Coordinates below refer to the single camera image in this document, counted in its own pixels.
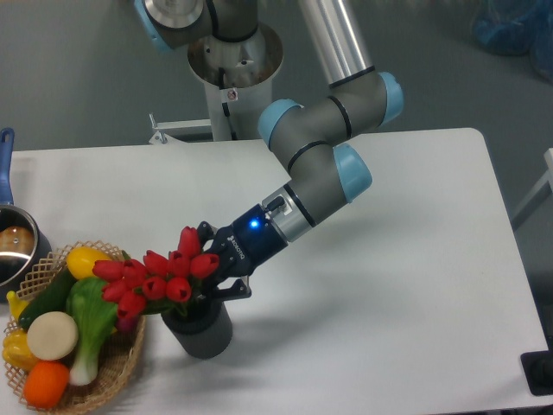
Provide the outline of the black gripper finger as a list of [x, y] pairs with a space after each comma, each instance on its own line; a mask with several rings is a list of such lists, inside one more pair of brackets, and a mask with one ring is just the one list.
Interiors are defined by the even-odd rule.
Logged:
[[209, 300], [215, 302], [225, 302], [247, 299], [251, 297], [250, 278], [237, 278], [230, 287], [220, 288], [218, 285], [201, 289], [196, 298], [200, 301]]
[[218, 248], [215, 243], [215, 237], [218, 228], [212, 226], [206, 221], [202, 221], [197, 227], [197, 234], [200, 242], [200, 250], [202, 253], [218, 253]]

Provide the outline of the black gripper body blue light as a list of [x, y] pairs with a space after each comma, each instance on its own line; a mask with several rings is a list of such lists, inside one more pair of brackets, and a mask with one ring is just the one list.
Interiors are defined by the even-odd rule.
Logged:
[[250, 276], [287, 245], [263, 207], [257, 204], [215, 234], [211, 253], [219, 257], [219, 266], [211, 282], [220, 284], [228, 278]]

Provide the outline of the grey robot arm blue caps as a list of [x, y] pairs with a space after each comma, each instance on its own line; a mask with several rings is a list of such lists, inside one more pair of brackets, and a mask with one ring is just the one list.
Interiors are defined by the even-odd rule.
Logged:
[[203, 84], [216, 141], [260, 138], [289, 181], [231, 225], [200, 226], [219, 267], [199, 298], [225, 301], [251, 294], [248, 278], [290, 242], [370, 187], [372, 176], [349, 145], [403, 110], [400, 85], [378, 72], [347, 1], [303, 1], [300, 9], [329, 86], [311, 106], [274, 100], [283, 63], [277, 33], [261, 23], [254, 1], [137, 1], [150, 40], [162, 50], [186, 47]]

